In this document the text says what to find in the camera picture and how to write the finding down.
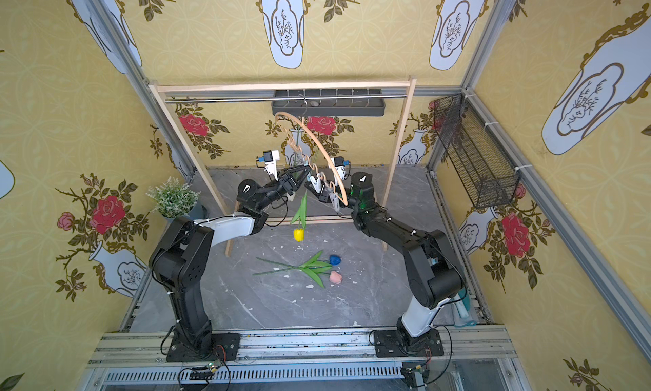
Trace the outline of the orange curved clip hanger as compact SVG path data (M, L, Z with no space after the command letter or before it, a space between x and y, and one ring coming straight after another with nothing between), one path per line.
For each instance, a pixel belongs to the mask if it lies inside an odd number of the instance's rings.
M278 121L281 121L282 119L289 120L289 121L293 122L296 126L300 126L303 129L304 133L309 136L309 138L314 142L315 146L320 150L320 153L322 153L323 157L325 158L325 161L327 162L328 167L332 171L335 182L337 183L339 189L341 189L341 191L343 192L345 190L343 180L337 174L337 171L335 169L335 165L333 165L331 157L328 155L327 151L325 150L324 146L320 143L318 138L312 133L312 131L310 131L310 129L304 123L302 123L298 118L296 118L296 116L293 116L293 115L291 115L289 113L286 113L286 112L283 112L283 111L278 112L275 115L275 123L277 124ZM300 155L303 155L305 160L307 160L307 162L308 162L308 166L312 169L313 174L321 173L324 183L329 188L335 189L335 184L333 182L327 182L325 174L323 172L319 171L318 166L312 163L312 160L310 160L310 157L308 157L308 155L304 154L303 150L300 147L298 147L298 145L293 143L293 140L290 139L288 141L288 143L294 150L298 150L298 153L300 153Z

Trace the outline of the yellow tulip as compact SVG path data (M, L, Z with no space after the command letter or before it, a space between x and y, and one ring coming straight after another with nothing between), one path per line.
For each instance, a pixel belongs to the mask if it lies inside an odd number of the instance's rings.
M303 242L305 228L307 225L307 194L303 195L298 210L294 214L290 223L297 225L297 227L293 231L294 240L298 243Z

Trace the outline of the pink tulip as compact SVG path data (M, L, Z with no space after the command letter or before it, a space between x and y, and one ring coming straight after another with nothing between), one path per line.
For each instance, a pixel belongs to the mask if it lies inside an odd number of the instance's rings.
M269 275L273 273L280 272L290 272L290 271L299 271L303 272L307 277L309 277L317 286L323 288L325 287L322 277L330 276L334 269L332 265L325 263L321 267L285 267L285 268L276 268L274 267L271 271L268 272L257 272L254 273L254 276Z

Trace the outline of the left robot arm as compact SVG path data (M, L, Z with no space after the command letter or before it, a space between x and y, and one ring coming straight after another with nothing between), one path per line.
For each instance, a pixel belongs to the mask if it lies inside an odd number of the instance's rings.
M201 292L211 249L259 233L268 219L266 207L298 192L309 173L306 165L298 165L281 171L276 181L264 186L246 179L237 188L238 212L203 221L179 216L168 226L149 262L154 280L168 292L175 316L168 362L222 357L215 351L212 323Z

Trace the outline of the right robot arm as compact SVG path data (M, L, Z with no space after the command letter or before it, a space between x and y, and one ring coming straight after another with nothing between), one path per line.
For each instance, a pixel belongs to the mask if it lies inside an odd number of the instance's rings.
M438 313L468 294L464 276L449 261L454 251L442 231L427 232L393 218L376 202L371 174L352 175L346 194L354 226L403 255L412 300L397 321L396 343L404 355L418 355L437 339L430 331Z

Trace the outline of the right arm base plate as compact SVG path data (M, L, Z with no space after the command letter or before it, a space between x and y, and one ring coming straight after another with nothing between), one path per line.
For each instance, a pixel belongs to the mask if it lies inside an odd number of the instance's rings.
M398 328L391 330L373 330L369 336L370 344L379 358L402 357L440 357L444 356L439 332L430 330L417 338Z

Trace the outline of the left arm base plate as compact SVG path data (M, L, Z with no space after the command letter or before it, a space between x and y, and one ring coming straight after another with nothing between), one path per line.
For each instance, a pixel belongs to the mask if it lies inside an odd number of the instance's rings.
M174 331L171 347L167 351L167 362L199 362L224 360L235 361L240 348L239 333L210 333L194 345L178 331Z

